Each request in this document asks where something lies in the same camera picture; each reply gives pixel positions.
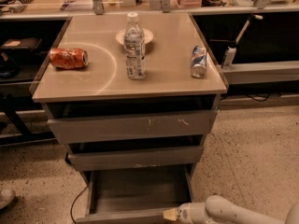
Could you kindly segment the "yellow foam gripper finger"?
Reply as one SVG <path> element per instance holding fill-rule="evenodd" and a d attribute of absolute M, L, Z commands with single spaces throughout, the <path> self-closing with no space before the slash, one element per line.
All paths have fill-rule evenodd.
<path fill-rule="evenodd" d="M 164 210 L 163 218 L 170 221 L 177 221 L 179 218 L 179 210 L 177 208 Z"/>

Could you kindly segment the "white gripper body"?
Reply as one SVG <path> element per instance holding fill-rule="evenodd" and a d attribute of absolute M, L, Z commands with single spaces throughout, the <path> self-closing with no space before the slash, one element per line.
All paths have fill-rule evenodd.
<path fill-rule="evenodd" d="M 178 207 L 178 221 L 182 224 L 205 224 L 203 203 L 184 203 Z"/>

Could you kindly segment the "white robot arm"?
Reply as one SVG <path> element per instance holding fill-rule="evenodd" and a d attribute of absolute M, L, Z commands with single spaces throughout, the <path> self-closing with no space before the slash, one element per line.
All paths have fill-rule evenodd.
<path fill-rule="evenodd" d="M 280 220 L 212 195 L 202 203 L 184 203 L 165 210 L 163 218 L 179 224 L 299 224 L 299 203 L 290 209 L 285 220 Z"/>

